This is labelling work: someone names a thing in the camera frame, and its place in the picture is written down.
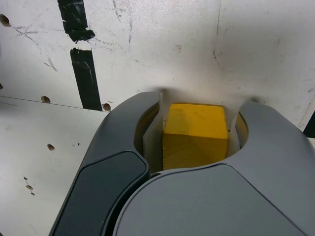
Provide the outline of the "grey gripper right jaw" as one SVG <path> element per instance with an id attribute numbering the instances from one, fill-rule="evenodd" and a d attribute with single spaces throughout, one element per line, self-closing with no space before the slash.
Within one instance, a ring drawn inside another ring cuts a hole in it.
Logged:
<path id="1" fill-rule="evenodd" d="M 165 171 L 126 202 L 116 236 L 312 236 L 315 150 L 275 109 L 245 103 L 244 146 L 213 165 Z"/>

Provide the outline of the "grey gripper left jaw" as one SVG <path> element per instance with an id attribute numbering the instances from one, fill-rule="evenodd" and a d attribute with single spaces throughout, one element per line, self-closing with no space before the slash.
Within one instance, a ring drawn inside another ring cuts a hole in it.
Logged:
<path id="1" fill-rule="evenodd" d="M 99 125 L 50 230 L 52 236 L 110 236 L 128 198 L 150 179 L 142 138 L 159 93 L 141 92 Z"/>

